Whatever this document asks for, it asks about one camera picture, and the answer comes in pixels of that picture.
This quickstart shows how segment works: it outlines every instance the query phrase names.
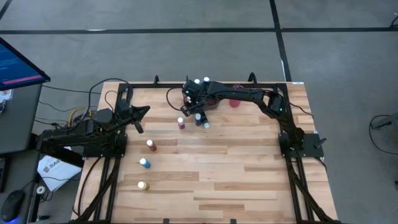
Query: yellow wire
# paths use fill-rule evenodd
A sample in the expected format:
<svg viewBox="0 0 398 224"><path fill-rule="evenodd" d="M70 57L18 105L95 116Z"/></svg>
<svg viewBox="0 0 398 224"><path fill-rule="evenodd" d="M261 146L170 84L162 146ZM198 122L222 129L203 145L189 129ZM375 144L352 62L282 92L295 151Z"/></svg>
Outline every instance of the yellow wire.
<svg viewBox="0 0 398 224"><path fill-rule="evenodd" d="M74 109L74 110L72 111L72 113L70 113L70 115L69 115L69 121L68 121L68 128L69 128L70 125L71 125L71 121L72 121L72 118L73 118L73 114L75 114L76 111L80 111L81 109L84 109L84 107L76 108L76 109ZM93 114L91 113L91 110L88 110L88 112L90 113L90 117L92 117Z"/></svg>
<svg viewBox="0 0 398 224"><path fill-rule="evenodd" d="M81 110L81 109L84 109L84 107L76 108L76 109L74 109L74 110L72 111L72 113L70 113L70 115L69 115L69 121L68 121L68 128L70 127L70 122L72 121L73 114L74 114L76 111L79 111L79 110Z"/></svg>

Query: white bottle cap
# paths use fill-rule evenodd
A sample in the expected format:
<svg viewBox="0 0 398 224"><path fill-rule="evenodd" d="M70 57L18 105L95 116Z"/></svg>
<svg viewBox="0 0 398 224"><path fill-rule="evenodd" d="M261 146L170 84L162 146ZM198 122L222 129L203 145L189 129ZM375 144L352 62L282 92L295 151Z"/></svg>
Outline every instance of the white bottle cap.
<svg viewBox="0 0 398 224"><path fill-rule="evenodd" d="M139 160L139 163L141 165L144 165L145 163L147 163L147 160L145 158L142 158L142 159Z"/></svg>
<svg viewBox="0 0 398 224"><path fill-rule="evenodd" d="M142 182L142 181L138 182L138 187L139 187L140 189L145 188L145 183Z"/></svg>
<svg viewBox="0 0 398 224"><path fill-rule="evenodd" d="M204 123L203 126L205 127L205 129L210 128L210 124L209 123Z"/></svg>
<svg viewBox="0 0 398 224"><path fill-rule="evenodd" d="M40 186L36 189L37 194L44 194L44 192L45 192L45 187L43 186Z"/></svg>

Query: computer mouse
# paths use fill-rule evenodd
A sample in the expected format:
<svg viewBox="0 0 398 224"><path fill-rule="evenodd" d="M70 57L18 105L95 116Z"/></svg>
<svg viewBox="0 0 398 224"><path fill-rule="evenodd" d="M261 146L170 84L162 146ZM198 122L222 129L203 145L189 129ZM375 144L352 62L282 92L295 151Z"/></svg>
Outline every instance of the computer mouse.
<svg viewBox="0 0 398 224"><path fill-rule="evenodd" d="M11 192L1 207L1 219L5 222L13 221L18 217L24 201L25 193L23 190Z"/></svg>

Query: small bottle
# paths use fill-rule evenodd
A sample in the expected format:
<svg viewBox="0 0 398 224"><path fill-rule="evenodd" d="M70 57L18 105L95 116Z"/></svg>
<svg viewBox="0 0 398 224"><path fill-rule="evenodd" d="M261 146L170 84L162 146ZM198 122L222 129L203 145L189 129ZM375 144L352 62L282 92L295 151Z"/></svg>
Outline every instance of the small bottle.
<svg viewBox="0 0 398 224"><path fill-rule="evenodd" d="M204 113L200 113L201 116L201 122L203 123L203 127L205 127L205 129L210 128L210 124L209 121L207 120L207 117Z"/></svg>
<svg viewBox="0 0 398 224"><path fill-rule="evenodd" d="M201 126L201 116L200 116L200 114L195 114L195 125Z"/></svg>
<svg viewBox="0 0 398 224"><path fill-rule="evenodd" d="M147 159L145 159L145 158L140 159L140 160L139 160L139 163L140 163L143 167L145 167L146 169L149 169L149 168L150 168L150 163L149 163L149 161L148 161Z"/></svg>
<svg viewBox="0 0 398 224"><path fill-rule="evenodd" d="M148 190L149 189L149 184L145 183L144 181L138 182L137 186L141 190Z"/></svg>
<svg viewBox="0 0 398 224"><path fill-rule="evenodd" d="M184 122L184 119L183 119L183 118L178 118L178 119L177 119L177 122L178 122L178 127L179 127L180 129L184 129L184 128L185 128L185 122Z"/></svg>
<svg viewBox="0 0 398 224"><path fill-rule="evenodd" d="M147 141L147 146L151 151L155 151L157 149L155 143L152 140Z"/></svg>
<svg viewBox="0 0 398 224"><path fill-rule="evenodd" d="M191 98L189 96L184 96L184 103L191 103Z"/></svg>

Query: metal bracket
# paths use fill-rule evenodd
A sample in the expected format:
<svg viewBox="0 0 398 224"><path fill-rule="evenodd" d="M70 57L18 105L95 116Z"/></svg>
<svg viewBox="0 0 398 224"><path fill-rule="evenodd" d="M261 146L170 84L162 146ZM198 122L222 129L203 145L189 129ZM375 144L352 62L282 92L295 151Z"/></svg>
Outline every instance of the metal bracket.
<svg viewBox="0 0 398 224"><path fill-rule="evenodd" d="M294 150L289 148L287 134L278 135L278 139L282 156L287 156L290 158L323 157L322 146L318 145L319 142L321 142L318 134L305 134L303 140L303 150Z"/></svg>
<svg viewBox="0 0 398 224"><path fill-rule="evenodd" d="M157 86L158 82L159 82L159 77L155 75L154 86Z"/></svg>
<svg viewBox="0 0 398 224"><path fill-rule="evenodd" d="M258 84L257 77L256 77L256 75L253 72L250 73L249 79L248 79L248 82L251 82L251 81L253 81L253 85L257 85Z"/></svg>

